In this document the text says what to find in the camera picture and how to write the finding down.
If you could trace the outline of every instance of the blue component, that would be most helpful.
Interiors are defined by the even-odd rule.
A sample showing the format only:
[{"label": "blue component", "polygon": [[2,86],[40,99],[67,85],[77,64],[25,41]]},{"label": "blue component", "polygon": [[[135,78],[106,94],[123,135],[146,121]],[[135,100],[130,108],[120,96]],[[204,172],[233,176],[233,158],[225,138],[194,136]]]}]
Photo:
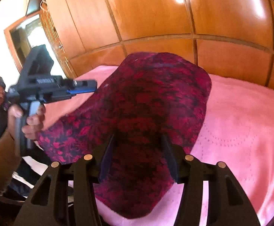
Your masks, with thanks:
[{"label": "blue component", "polygon": [[95,89],[76,89],[76,90],[67,90],[67,93],[70,94],[80,94],[80,93],[88,93],[88,92],[95,92]]}]

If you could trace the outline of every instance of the red and black fabric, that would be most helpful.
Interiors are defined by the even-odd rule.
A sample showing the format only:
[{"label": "red and black fabric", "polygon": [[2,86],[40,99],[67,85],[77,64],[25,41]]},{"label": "red and black fabric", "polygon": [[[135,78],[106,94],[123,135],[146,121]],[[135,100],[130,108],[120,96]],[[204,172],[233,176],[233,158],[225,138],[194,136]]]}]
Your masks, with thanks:
[{"label": "red and black fabric", "polygon": [[117,135],[109,174],[96,198],[126,218],[151,212],[171,188],[162,133],[190,153],[203,125],[209,75],[171,53],[134,53],[73,113],[39,134],[47,155],[75,162]]}]

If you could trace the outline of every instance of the black plastic bracket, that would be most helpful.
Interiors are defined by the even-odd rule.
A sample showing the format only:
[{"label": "black plastic bracket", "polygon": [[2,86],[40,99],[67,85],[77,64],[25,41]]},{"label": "black plastic bracket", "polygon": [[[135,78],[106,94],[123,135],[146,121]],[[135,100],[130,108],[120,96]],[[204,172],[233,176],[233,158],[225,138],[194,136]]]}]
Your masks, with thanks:
[{"label": "black plastic bracket", "polygon": [[[115,136],[73,164],[53,162],[22,206],[14,226],[101,226],[93,183],[101,182],[110,167]],[[74,184],[74,215],[68,214],[68,181]]]},{"label": "black plastic bracket", "polygon": [[199,226],[204,180],[209,182],[207,226],[260,226],[250,200],[224,162],[202,163],[167,136],[161,142],[171,176],[184,183],[175,226]]}]

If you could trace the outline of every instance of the pink bedspread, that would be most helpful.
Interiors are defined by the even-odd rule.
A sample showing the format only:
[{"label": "pink bedspread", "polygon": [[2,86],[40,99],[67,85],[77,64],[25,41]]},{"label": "pink bedspread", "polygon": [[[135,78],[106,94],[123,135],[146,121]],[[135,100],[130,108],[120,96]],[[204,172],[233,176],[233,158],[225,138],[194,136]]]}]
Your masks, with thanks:
[{"label": "pink bedspread", "polygon": [[[78,79],[100,85],[116,66],[99,66]],[[261,225],[274,216],[274,91],[256,84],[211,75],[207,113],[192,154],[203,162],[228,164],[246,191]],[[45,128],[74,111],[91,94],[46,105]],[[204,185],[201,225],[206,225],[208,187]],[[125,219],[97,201],[106,222],[116,226],[173,225],[183,185],[174,184],[154,210],[143,218]]]}]

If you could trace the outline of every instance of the black device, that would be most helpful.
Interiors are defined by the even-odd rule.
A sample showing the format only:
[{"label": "black device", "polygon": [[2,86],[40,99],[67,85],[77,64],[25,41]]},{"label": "black device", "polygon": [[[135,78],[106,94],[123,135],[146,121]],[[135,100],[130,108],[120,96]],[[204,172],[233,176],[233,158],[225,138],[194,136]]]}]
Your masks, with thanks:
[{"label": "black device", "polygon": [[76,94],[97,90],[95,80],[76,81],[52,76],[50,71],[53,63],[45,45],[33,47],[25,59],[17,84],[11,86],[6,95],[11,104],[21,106],[24,112],[17,119],[15,130],[16,152],[22,157],[30,155],[36,148],[35,143],[28,140],[21,129],[26,125],[27,117],[34,115],[40,104],[70,99]]},{"label": "black device", "polygon": [[[116,144],[112,134],[76,163],[53,162],[29,194],[14,226],[102,226],[93,183],[100,183],[108,173]],[[260,226],[251,202],[224,162],[202,163],[165,135],[161,144],[171,176],[176,183],[184,183],[174,226],[199,225],[204,180],[209,181],[208,226]],[[74,182],[72,209],[67,201],[69,180]]]}]

